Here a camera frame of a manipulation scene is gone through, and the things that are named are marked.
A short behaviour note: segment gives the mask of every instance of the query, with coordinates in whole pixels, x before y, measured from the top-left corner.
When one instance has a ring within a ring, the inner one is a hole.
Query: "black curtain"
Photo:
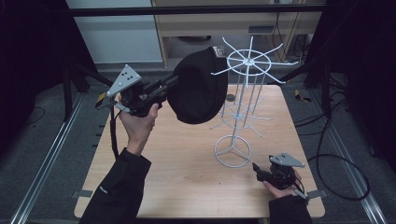
[[[69,62],[97,73],[74,18],[46,12],[68,9],[65,1],[4,3],[0,4],[0,156],[31,114],[35,97],[63,82]]]
[[[336,30],[330,45],[321,51]],[[396,6],[394,1],[350,1],[342,14],[323,13],[309,61],[325,52],[331,72],[347,78],[346,97],[355,118],[379,157],[396,172]],[[308,84],[323,80],[323,69],[308,73]]]

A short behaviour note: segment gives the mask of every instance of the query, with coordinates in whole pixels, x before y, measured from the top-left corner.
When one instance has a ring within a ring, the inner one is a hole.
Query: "metal rail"
[[[321,106],[318,102],[320,102],[320,97],[316,91],[309,91],[310,94],[313,96],[313,101],[315,102],[318,110],[323,112]],[[334,148],[336,153],[349,160],[353,161],[349,153],[347,152],[347,148],[343,143],[341,136],[338,134],[337,129],[330,124],[329,126],[329,135],[331,138],[332,143],[334,144]],[[365,181],[364,178],[361,176],[358,170],[356,170],[352,165],[349,163],[345,163],[344,169],[346,170],[346,174],[349,177],[349,180],[358,195],[363,195],[364,191],[366,191]],[[365,210],[367,217],[373,224],[387,224],[387,220],[384,217],[384,214],[381,211],[378,203],[375,200],[374,195],[370,192],[366,198],[361,200],[361,205]]]
[[[61,130],[58,132],[52,146],[44,159],[43,163],[41,164],[40,169],[38,170],[35,180],[33,181],[32,185],[30,186],[29,190],[25,194],[20,206],[18,207],[17,211],[11,218],[11,224],[22,224],[25,223],[27,218],[29,217],[30,212],[32,211],[33,206],[35,205],[35,201],[38,198],[41,190],[46,183],[46,180],[50,174],[53,164],[58,157],[59,152],[62,149],[64,144],[64,140],[66,139],[67,135],[69,134],[70,129],[73,126],[73,123],[76,119],[76,116],[81,108],[82,100],[85,96],[85,93],[79,93],[77,99],[74,104],[74,110],[71,114],[70,118],[64,122],[61,127]]]
[[[70,8],[68,10],[45,10],[48,15],[72,17],[142,16],[175,14],[213,13],[253,13],[253,12],[316,12],[337,9],[343,5],[326,4],[281,4],[281,5],[228,5],[228,6],[187,6],[187,7],[111,7],[111,8]]]

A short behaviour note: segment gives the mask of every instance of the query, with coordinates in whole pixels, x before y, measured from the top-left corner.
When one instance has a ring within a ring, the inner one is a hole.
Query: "black cap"
[[[178,86],[167,94],[169,105],[177,119],[188,124],[200,124],[213,119],[224,104],[228,74],[211,73],[227,69],[223,47],[210,47],[185,57],[175,68]]]

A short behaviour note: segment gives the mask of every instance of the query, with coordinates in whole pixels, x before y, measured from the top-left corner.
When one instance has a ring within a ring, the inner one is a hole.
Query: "person's arm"
[[[127,148],[96,189],[80,224],[134,223],[151,165],[141,153],[155,125],[158,109],[158,104],[154,104],[144,118],[120,113],[120,120],[128,134]]]
[[[300,185],[300,175],[297,176],[296,184]],[[311,224],[312,218],[306,209],[306,200],[297,196],[295,187],[277,189],[270,183],[262,182],[264,186],[274,195],[275,199],[268,203],[270,209],[271,224]]]
[[[151,163],[124,149],[96,189],[80,224],[132,223],[143,199]]]

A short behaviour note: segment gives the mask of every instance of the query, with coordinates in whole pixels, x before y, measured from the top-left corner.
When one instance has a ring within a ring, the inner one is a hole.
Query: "cable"
[[[306,36],[304,36],[304,43],[303,43],[303,49],[298,49],[301,52],[301,55],[297,55],[297,43],[300,42],[300,35],[297,35],[295,41],[294,41],[294,46],[293,46],[293,55],[294,57],[297,57],[299,59],[300,64],[304,64],[305,62],[305,42],[306,42]]]
[[[296,179],[297,179],[298,182],[301,184],[301,187],[300,187],[298,184],[296,184],[296,182],[294,182],[294,186],[295,186],[295,187],[297,188],[297,190],[299,190],[301,193],[305,194],[305,187],[304,187],[303,182],[301,182],[301,179],[297,178],[297,176],[296,176]]]
[[[344,105],[348,105],[347,100],[342,100],[332,107],[332,111],[338,111]]]
[[[347,89],[347,85],[342,81],[338,80],[336,77],[333,77],[332,74],[330,75],[330,82],[331,85],[338,90],[345,91]]]
[[[344,91],[336,91],[336,92],[333,92],[332,95],[330,95],[330,98],[333,98],[334,95],[336,95],[336,94],[342,94],[342,95],[344,95],[345,92],[344,92]]]
[[[119,111],[119,113],[117,113],[117,115],[116,115],[116,117],[114,118],[114,120],[116,120],[116,119],[119,117],[120,113],[121,113],[121,111]]]
[[[338,91],[338,92],[333,93],[331,95],[331,98],[333,98],[335,94],[339,94],[339,93],[342,93],[342,92]],[[332,111],[338,110],[337,106],[343,105],[345,103],[346,103],[346,100],[342,100],[342,101],[338,102],[337,104],[333,105],[332,106]],[[300,120],[294,121],[293,123],[296,124],[296,123],[299,123],[299,122],[302,122],[302,121],[305,121],[305,120],[308,120],[308,119],[312,119],[312,120],[309,120],[306,123],[294,125],[294,127],[296,127],[296,128],[303,127],[305,125],[308,125],[308,124],[311,124],[311,123],[317,121],[318,119],[323,118],[324,116],[325,116],[325,114],[318,114],[318,115],[314,115],[314,116],[308,117],[306,119],[300,119]]]
[[[340,157],[340,156],[337,156],[337,155],[333,155],[333,154],[320,154],[320,148],[321,148],[321,144],[323,142],[323,137],[324,137],[324,134],[326,133],[326,130],[329,128],[330,123],[331,123],[331,119],[327,119],[326,124],[323,127],[323,131],[322,131],[320,139],[319,139],[317,155],[312,157],[312,158],[310,158],[310,159],[308,159],[307,161],[310,162],[313,159],[317,159],[316,160],[316,165],[317,165],[318,178],[319,178],[320,182],[323,184],[323,186],[326,189],[328,189],[331,193],[333,193],[334,195],[336,195],[336,196],[338,196],[338,197],[340,197],[342,199],[345,199],[345,200],[355,201],[355,202],[356,201],[360,201],[360,200],[366,198],[369,195],[369,193],[370,193],[370,183],[369,183],[369,180],[368,180],[367,176],[352,161],[349,161],[349,160],[347,160],[347,159],[345,159],[343,157]],[[342,195],[342,194],[336,192],[334,189],[330,188],[329,185],[327,185],[326,182],[323,180],[323,177],[322,177],[320,169],[319,169],[319,159],[318,158],[320,158],[320,157],[335,157],[335,158],[341,159],[341,160],[346,161],[346,162],[350,163],[351,165],[353,165],[353,167],[355,167],[355,169],[357,169],[361,173],[361,176],[363,176],[364,181],[366,182],[366,187],[367,187],[366,192],[360,197],[348,197],[348,196]]]
[[[307,68],[303,68],[303,69],[299,69],[297,71],[295,71],[295,73],[291,73],[291,74],[287,74],[284,77],[282,77],[280,80],[283,79],[292,79],[294,77],[296,77],[297,75],[301,74],[304,70],[305,72],[307,72],[308,70],[310,70],[312,68],[312,65],[316,65],[317,63],[320,63],[321,61],[324,61],[326,58],[328,58],[328,54],[329,51],[331,51],[332,49],[330,49],[330,44],[332,44],[332,41],[334,39],[336,39],[335,36],[338,35],[339,30],[342,28],[342,26],[344,25],[344,23],[346,23],[348,17],[352,14],[355,6],[359,3],[359,1],[355,1],[355,3],[353,3],[353,6],[350,8],[350,10],[348,11],[348,13],[345,15],[345,17],[335,26],[335,28],[331,31],[330,35],[328,35],[328,38],[325,39],[325,41],[323,42],[323,44],[320,46],[320,49],[318,50],[318,52],[315,52],[315,57],[313,57],[310,62],[308,62],[308,66]]]
[[[111,149],[113,150],[113,154],[115,159],[120,155],[119,149],[117,146],[117,132],[116,132],[116,117],[114,117],[114,106],[110,108],[110,137],[111,137]]]
[[[299,136],[308,136],[308,135],[315,135],[315,134],[320,134],[321,132],[318,133],[299,133]]]
[[[280,4],[279,0],[275,0],[275,3],[276,3],[276,4]],[[279,36],[279,38],[280,38],[280,42],[283,43],[282,35],[281,35],[281,33],[280,33],[280,30],[279,30],[279,15],[280,15],[280,13],[277,12],[277,13],[276,13],[276,23],[275,23],[274,30],[273,30],[273,33],[272,33],[272,42],[273,42],[273,45],[274,45],[274,46],[276,46],[275,41],[274,41],[274,39],[275,39],[275,32],[276,32],[276,31],[277,31],[278,36]],[[291,59],[291,58],[289,58],[289,57],[288,57],[288,54],[287,54],[286,51],[285,51],[285,48],[282,47],[282,49],[283,49],[283,53],[284,53],[284,55],[286,56],[286,58],[290,60],[290,63],[295,62],[295,61],[298,60],[298,59]],[[279,60],[283,63],[284,60],[282,60],[282,58],[280,57],[280,54],[279,54],[278,50],[276,50],[276,54],[277,54],[277,57],[279,58]]]
[[[35,109],[41,109],[41,111],[43,111],[43,113],[41,114],[41,116],[38,119],[35,119],[33,121],[30,121],[30,122],[27,122],[24,125],[30,125],[30,124],[36,123],[39,120],[41,120],[44,117],[44,115],[46,114],[46,110],[43,107],[35,106]]]

